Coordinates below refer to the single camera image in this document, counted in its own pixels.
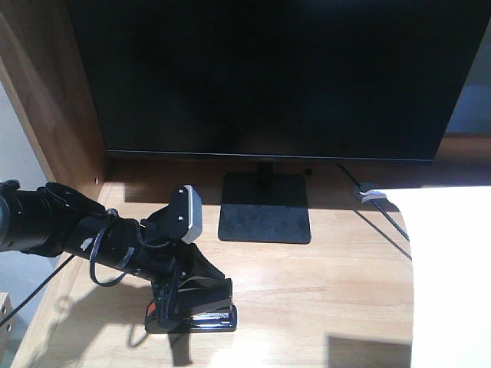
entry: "cable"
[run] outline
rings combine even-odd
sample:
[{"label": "cable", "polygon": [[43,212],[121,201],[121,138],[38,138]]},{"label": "cable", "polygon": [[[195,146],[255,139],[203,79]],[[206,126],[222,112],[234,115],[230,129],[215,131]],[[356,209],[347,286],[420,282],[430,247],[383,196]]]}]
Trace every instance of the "cable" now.
[{"label": "cable", "polygon": [[[348,178],[360,189],[361,192],[366,192],[365,188],[354,178],[354,176],[351,175],[351,173],[346,169],[343,165],[340,163],[338,164],[338,167],[341,169],[343,173],[346,174]],[[404,236],[404,238],[409,241],[409,235],[394,221],[394,219],[385,211],[382,209],[382,207],[375,202],[373,199],[370,199],[370,203],[374,205],[382,215],[396,228],[396,230],[399,231],[399,233]]]},{"label": "cable", "polygon": [[95,237],[94,240],[94,245],[92,246],[91,250],[91,255],[89,256],[89,275],[91,276],[91,280],[100,286],[104,286],[106,288],[110,288],[111,286],[114,286],[116,284],[119,284],[121,280],[123,280],[124,276],[127,275],[126,272],[123,272],[121,275],[119,275],[117,278],[111,281],[107,282],[101,282],[97,279],[97,276],[95,274],[95,265],[96,265],[96,258],[97,258],[97,253],[99,252],[99,247],[102,244],[102,241],[104,240],[104,237],[107,235],[107,233],[113,228],[114,224],[117,222],[117,220],[120,218],[119,214],[117,213],[116,209],[108,209],[107,214],[113,216],[113,219],[111,222],[105,227],[102,228],[98,233],[97,236]]},{"label": "cable", "polygon": [[405,250],[402,249],[394,240],[389,238],[384,232],[382,232],[372,221],[370,221],[368,218],[363,216],[359,211],[354,211],[358,216],[360,216],[366,223],[368,223],[372,228],[375,229],[376,232],[378,232],[380,235],[382,235],[385,240],[387,240],[389,243],[391,243],[398,251],[400,251],[403,255],[405,255],[409,260],[413,260],[413,258],[407,253]]},{"label": "cable", "polygon": [[172,242],[171,241],[165,241],[164,243],[162,244],[158,244],[158,245],[152,245],[152,244],[148,244],[145,242],[145,239],[143,239],[143,236],[141,235],[141,227],[140,227],[140,224],[138,223],[137,220],[134,220],[135,222],[135,225],[137,226],[137,238],[138,238],[138,242],[143,246],[143,247],[147,247],[147,248],[151,248],[151,249],[158,249],[158,248],[165,248],[169,245],[172,245]]},{"label": "cable", "polygon": [[10,312],[7,317],[5,317],[2,321],[0,321],[0,327],[2,327],[4,324],[7,323],[8,320],[10,320],[12,317],[14,317],[17,312],[19,312],[29,301],[31,301],[31,299],[33,297],[36,296],[36,294],[41,291],[41,289],[54,277],[56,276],[56,274],[58,272],[61,271],[61,269],[66,266],[68,264],[69,261],[71,261],[72,259],[74,259],[74,255],[71,255],[70,257],[68,257],[62,264],[60,264],[58,266],[58,268],[56,268],[56,270],[54,270],[47,278],[45,278],[45,280],[43,282],[41,282],[39,284],[39,286],[37,288],[35,288],[34,291],[32,291],[29,296],[27,298],[24,299],[24,301],[22,301],[22,303],[20,303],[12,312]]}]

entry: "monitor stand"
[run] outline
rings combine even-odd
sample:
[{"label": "monitor stand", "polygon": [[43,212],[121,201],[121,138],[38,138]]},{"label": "monitor stand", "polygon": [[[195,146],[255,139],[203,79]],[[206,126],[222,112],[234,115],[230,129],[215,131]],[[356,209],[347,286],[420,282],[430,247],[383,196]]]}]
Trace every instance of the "monitor stand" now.
[{"label": "monitor stand", "polygon": [[273,174],[272,163],[259,163],[256,174],[226,174],[218,237],[231,242],[308,244],[304,176]]}]

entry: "wooden desk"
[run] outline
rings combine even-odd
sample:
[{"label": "wooden desk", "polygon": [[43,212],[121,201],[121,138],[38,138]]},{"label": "wooden desk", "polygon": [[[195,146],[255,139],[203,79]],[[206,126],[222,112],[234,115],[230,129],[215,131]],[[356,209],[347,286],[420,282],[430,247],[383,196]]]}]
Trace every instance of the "wooden desk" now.
[{"label": "wooden desk", "polygon": [[[410,344],[411,263],[353,211],[352,185],[335,166],[321,166],[307,178],[314,207],[309,245],[221,242],[214,202],[219,174],[229,168],[180,168],[166,182],[176,172],[173,164],[117,167],[100,200],[123,217],[141,219],[160,208],[178,183],[195,183],[209,203],[197,244],[233,279],[237,331],[174,337],[171,349],[167,335],[145,337],[148,282],[128,276],[113,288],[98,287],[88,263],[78,259],[53,280],[13,366],[326,366],[329,354],[339,353],[331,351],[334,345],[350,354],[342,343],[351,340],[345,339]],[[362,214],[409,250],[378,212]],[[103,266],[97,273],[102,280],[117,274]]]}]

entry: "black mechanical arm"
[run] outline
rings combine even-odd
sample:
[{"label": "black mechanical arm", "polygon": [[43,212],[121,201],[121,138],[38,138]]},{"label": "black mechanical arm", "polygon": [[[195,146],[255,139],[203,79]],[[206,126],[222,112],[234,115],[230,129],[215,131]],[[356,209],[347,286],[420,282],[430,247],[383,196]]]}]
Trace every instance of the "black mechanical arm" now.
[{"label": "black mechanical arm", "polygon": [[[91,278],[101,286],[113,286],[125,274],[150,281],[153,300],[145,316],[150,334],[236,329],[232,280],[193,243],[202,229],[201,198],[193,187],[178,188],[168,206],[140,222],[62,184],[19,189],[17,180],[0,182],[0,251],[72,253],[89,260]],[[101,282],[96,263],[123,274]]]}]

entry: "computer monitor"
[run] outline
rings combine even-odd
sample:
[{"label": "computer monitor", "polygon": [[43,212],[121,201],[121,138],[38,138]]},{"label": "computer monitor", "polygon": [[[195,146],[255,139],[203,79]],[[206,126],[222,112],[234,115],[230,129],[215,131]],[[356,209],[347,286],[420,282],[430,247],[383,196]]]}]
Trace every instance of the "computer monitor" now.
[{"label": "computer monitor", "polygon": [[[491,13],[489,0],[68,0],[68,6],[110,156],[268,163],[430,162]],[[232,226],[240,219],[240,228],[252,226],[249,233],[263,224],[260,232],[273,227],[294,235],[294,213],[293,221],[271,224],[257,213],[237,213],[237,205],[255,211],[261,201],[275,215],[305,204],[300,179],[280,185],[275,196],[271,167],[259,171],[259,180],[226,179],[235,188],[224,200],[236,206],[222,207],[222,214],[235,216]],[[293,192],[302,198],[292,200]]]}]

